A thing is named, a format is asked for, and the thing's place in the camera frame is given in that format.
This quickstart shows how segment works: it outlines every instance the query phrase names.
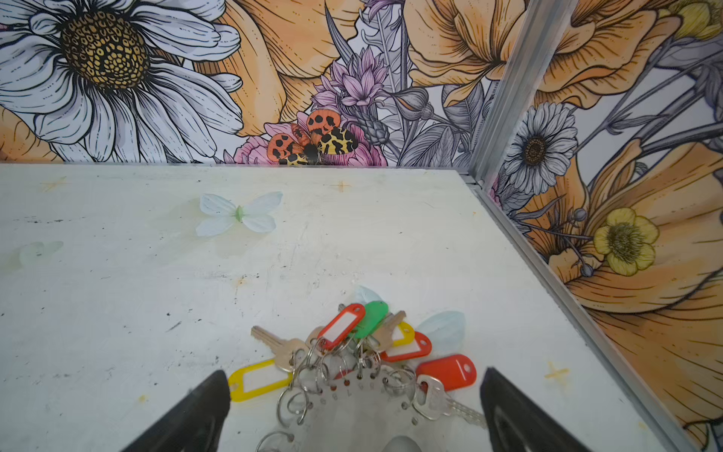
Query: key tag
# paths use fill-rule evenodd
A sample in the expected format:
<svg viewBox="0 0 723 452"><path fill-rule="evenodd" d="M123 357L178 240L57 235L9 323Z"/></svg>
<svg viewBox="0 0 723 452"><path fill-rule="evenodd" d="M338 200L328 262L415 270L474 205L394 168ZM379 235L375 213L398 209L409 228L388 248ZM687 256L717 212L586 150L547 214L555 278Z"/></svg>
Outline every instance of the key tag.
<svg viewBox="0 0 723 452"><path fill-rule="evenodd" d="M407 322L402 322L394 328L392 333L392 341L394 347L399 347L414 342L414 328L409 326Z"/></svg>
<svg viewBox="0 0 723 452"><path fill-rule="evenodd" d="M382 361L397 362L407 359L422 358L432 353L432 342L424 334L415 331L414 341L399 347L392 347L380 356Z"/></svg>
<svg viewBox="0 0 723 452"><path fill-rule="evenodd" d="M356 326L356 332L354 333L354 338L357 340L374 333L389 313L389 306L384 302L367 303L364 308L367 313Z"/></svg>
<svg viewBox="0 0 723 452"><path fill-rule="evenodd" d="M281 389L290 382L291 373L279 369L274 360L269 359L232 373L228 377L228 388L232 401L243 402Z"/></svg>
<svg viewBox="0 0 723 452"><path fill-rule="evenodd" d="M466 388L477 381L477 369L471 359L463 354L435 359L420 364L416 376L428 375L441 381L447 391Z"/></svg>
<svg viewBox="0 0 723 452"><path fill-rule="evenodd" d="M324 339L322 347L331 350L354 329L366 316L367 310L359 303L353 303L345 307L334 317L328 325L319 333L318 338Z"/></svg>

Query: red key tag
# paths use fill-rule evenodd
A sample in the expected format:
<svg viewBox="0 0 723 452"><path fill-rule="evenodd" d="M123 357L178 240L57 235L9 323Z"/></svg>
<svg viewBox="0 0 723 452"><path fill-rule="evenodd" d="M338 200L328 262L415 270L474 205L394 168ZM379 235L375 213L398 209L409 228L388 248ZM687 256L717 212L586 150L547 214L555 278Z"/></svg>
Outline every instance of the red key tag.
<svg viewBox="0 0 723 452"><path fill-rule="evenodd" d="M339 345L349 335L349 332L362 321L366 313L363 304L353 303L345 307L329 325L319 332L319 339L324 339L322 347L331 350Z"/></svg>
<svg viewBox="0 0 723 452"><path fill-rule="evenodd" d="M423 362L416 369L416 376L428 375L441 381L445 391L466 388L477 380L477 369L471 359L463 354Z"/></svg>
<svg viewBox="0 0 723 452"><path fill-rule="evenodd" d="M383 361L397 362L407 359L423 358L432 353L432 342L424 334L414 331L414 340L411 344L400 345L388 349L380 356Z"/></svg>

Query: yellow key tag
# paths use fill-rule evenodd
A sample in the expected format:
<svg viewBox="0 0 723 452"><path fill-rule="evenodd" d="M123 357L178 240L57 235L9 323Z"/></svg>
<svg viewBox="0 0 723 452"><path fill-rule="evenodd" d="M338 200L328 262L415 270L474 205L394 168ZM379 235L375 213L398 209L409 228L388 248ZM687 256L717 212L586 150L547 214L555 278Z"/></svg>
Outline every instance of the yellow key tag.
<svg viewBox="0 0 723 452"><path fill-rule="evenodd" d="M228 377L231 400L243 402L281 389L291 382L291 373L276 367L273 359L244 367Z"/></svg>
<svg viewBox="0 0 723 452"><path fill-rule="evenodd" d="M397 328L394 328L392 341L394 341L393 343L395 347L411 344L414 342L414 329L409 326L407 322L400 323L397 325Z"/></svg>

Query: green key tag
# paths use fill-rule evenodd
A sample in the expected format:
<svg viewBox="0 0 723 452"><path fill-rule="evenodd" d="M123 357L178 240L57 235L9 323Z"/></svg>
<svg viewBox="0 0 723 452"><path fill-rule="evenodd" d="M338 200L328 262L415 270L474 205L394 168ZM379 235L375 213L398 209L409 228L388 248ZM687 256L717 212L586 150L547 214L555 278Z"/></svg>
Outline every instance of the green key tag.
<svg viewBox="0 0 723 452"><path fill-rule="evenodd" d="M374 333L389 313L389 306L384 302L366 303L364 308L367 310L367 313L354 331L354 338L357 340Z"/></svg>

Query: pale green butterfly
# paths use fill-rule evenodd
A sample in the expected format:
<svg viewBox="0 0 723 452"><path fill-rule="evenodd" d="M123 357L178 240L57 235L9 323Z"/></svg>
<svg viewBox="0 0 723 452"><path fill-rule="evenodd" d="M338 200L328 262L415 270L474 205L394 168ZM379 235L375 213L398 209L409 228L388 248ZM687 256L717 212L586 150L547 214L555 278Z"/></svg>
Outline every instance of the pale green butterfly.
<svg viewBox="0 0 723 452"><path fill-rule="evenodd" d="M236 222L245 224L253 232L271 232L276 229L276 222L268 213L281 204L281 196L281 192L267 193L242 207L218 195L203 195L201 211L213 218L201 222L196 228L196 235L216 236L228 231Z"/></svg>

